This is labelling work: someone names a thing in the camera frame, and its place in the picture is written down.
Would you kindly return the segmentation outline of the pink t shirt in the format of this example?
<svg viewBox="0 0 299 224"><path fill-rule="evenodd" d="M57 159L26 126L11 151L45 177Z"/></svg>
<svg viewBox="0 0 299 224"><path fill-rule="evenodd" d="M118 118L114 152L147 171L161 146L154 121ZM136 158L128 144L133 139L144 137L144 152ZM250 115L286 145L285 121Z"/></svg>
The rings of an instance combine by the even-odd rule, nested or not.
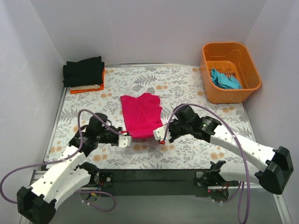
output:
<svg viewBox="0 0 299 224"><path fill-rule="evenodd" d="M126 131L134 139L146 139L161 127L161 100L159 96L144 93L139 97L121 96L122 114Z"/></svg>

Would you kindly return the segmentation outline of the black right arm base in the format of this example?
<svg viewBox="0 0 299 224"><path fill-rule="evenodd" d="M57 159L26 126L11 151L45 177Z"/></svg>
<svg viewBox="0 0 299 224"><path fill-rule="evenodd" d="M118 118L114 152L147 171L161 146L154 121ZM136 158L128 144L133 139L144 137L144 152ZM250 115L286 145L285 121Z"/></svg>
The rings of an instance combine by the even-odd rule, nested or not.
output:
<svg viewBox="0 0 299 224"><path fill-rule="evenodd" d="M225 181L220 176L220 171L225 161L210 162L211 167L196 172L194 184L199 188L200 192L195 196L199 199L209 200L213 202L224 203L229 199L229 187L240 188L238 181Z"/></svg>

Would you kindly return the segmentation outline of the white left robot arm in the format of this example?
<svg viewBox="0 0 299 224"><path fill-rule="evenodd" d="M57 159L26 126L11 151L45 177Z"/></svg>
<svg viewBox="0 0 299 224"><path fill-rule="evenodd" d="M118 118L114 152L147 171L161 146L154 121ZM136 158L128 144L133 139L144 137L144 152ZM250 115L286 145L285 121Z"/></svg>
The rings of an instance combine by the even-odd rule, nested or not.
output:
<svg viewBox="0 0 299 224"><path fill-rule="evenodd" d="M111 173L103 174L85 161L100 143L122 148L131 145L132 137L127 132L121 127L109 126L107 122L105 114L93 114L89 124L78 129L59 160L29 188L18 190L20 214L34 224L48 224L61 203L81 187L102 188L111 184Z"/></svg>

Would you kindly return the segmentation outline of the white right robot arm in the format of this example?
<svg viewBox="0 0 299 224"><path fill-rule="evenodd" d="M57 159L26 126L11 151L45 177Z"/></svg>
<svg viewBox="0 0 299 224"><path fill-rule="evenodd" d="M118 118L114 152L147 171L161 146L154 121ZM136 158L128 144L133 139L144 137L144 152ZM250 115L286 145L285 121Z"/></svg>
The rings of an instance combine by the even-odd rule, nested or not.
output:
<svg viewBox="0 0 299 224"><path fill-rule="evenodd" d="M240 181L256 183L276 195L283 193L294 166L290 151L280 146L275 149L256 143L234 133L218 115L200 117L192 109L193 104L181 104L175 108L165 125L163 140L172 143L184 135L192 135L212 145L220 146L243 160L240 167L226 161L212 162L208 171L199 178L206 186Z"/></svg>

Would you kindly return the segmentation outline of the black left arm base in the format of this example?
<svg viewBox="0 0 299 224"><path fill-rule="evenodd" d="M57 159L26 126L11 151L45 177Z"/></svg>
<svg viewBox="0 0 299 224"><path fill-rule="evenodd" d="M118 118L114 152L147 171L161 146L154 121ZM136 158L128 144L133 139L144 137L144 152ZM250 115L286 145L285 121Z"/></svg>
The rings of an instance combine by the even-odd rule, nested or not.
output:
<svg viewBox="0 0 299 224"><path fill-rule="evenodd" d="M82 200L87 200L88 202L95 202L101 197L100 193L95 193L95 191L102 191L110 188L113 182L113 173L100 173L96 171L95 174L91 176L90 182L83 186L81 191L91 191L91 193L80 193Z"/></svg>

